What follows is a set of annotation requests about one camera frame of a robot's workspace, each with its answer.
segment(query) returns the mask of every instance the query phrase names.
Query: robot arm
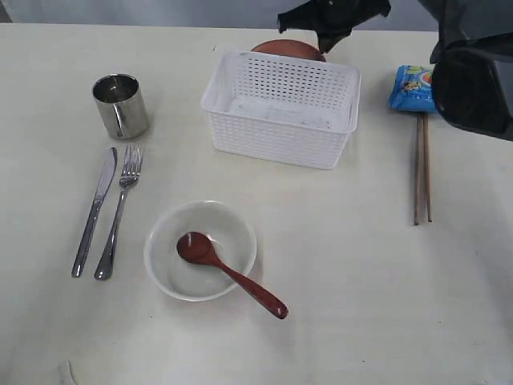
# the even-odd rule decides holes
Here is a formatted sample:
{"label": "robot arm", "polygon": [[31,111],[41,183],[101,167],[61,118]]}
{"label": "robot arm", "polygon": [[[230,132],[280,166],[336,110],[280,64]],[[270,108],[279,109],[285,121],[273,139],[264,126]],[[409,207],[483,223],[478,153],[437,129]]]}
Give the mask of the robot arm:
{"label": "robot arm", "polygon": [[[438,21],[432,91],[457,128],[513,141],[513,2],[418,0]],[[279,31],[314,30],[329,52],[362,22],[390,12],[388,0],[310,0],[278,15]]]}

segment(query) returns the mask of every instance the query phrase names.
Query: table surface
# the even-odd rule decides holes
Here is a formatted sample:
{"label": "table surface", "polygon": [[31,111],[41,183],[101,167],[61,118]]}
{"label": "table surface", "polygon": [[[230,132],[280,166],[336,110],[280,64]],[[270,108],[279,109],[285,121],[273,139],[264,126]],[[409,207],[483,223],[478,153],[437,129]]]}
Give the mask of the table surface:
{"label": "table surface", "polygon": [[[412,226],[415,116],[386,99],[434,33],[354,32],[327,55],[362,72],[356,135],[332,171],[217,152],[200,97],[221,55],[274,30],[0,25],[0,383],[473,385],[513,379],[513,150],[430,120],[434,223]],[[309,32],[286,38],[315,43]],[[152,132],[115,271],[70,276],[111,140],[91,98],[136,76]],[[143,243],[168,209],[223,201],[256,228],[251,276],[289,306],[280,321],[242,289],[179,302],[150,282]]]}

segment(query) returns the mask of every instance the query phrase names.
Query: blue package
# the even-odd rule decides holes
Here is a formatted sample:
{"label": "blue package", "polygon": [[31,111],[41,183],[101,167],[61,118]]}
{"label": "blue package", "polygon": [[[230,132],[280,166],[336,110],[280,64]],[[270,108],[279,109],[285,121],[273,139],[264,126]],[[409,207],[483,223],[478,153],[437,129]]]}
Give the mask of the blue package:
{"label": "blue package", "polygon": [[430,68],[400,66],[388,104],[394,110],[436,112],[431,94]]}

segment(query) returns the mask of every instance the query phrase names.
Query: fork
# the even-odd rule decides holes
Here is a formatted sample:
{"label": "fork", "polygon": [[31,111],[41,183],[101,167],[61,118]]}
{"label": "fork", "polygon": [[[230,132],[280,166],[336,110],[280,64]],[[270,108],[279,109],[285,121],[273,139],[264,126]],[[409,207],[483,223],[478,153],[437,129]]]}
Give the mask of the fork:
{"label": "fork", "polygon": [[95,271],[95,278],[99,281],[106,281],[112,275],[112,270],[114,268],[115,245],[118,240],[119,223],[121,222],[121,216],[123,215],[125,200],[127,199],[128,190],[139,182],[142,164],[143,153],[141,150],[137,146],[127,146],[123,161],[123,169],[121,171],[121,178],[119,179],[121,192],[119,193],[118,208],[115,211],[114,221],[112,222],[107,244],[103,250],[102,259],[99,260],[98,267]]}

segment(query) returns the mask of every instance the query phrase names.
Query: chopsticks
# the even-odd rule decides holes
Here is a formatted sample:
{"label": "chopsticks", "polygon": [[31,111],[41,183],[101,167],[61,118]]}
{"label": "chopsticks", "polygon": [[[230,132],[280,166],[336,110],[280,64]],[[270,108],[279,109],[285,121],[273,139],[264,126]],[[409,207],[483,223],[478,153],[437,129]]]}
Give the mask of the chopsticks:
{"label": "chopsticks", "polygon": [[431,216],[431,180],[430,180],[430,140],[428,116],[426,113],[417,115],[417,140],[415,145],[415,198],[414,224],[420,225],[421,212],[421,174],[424,174],[424,197],[426,198],[427,221],[432,222]]}

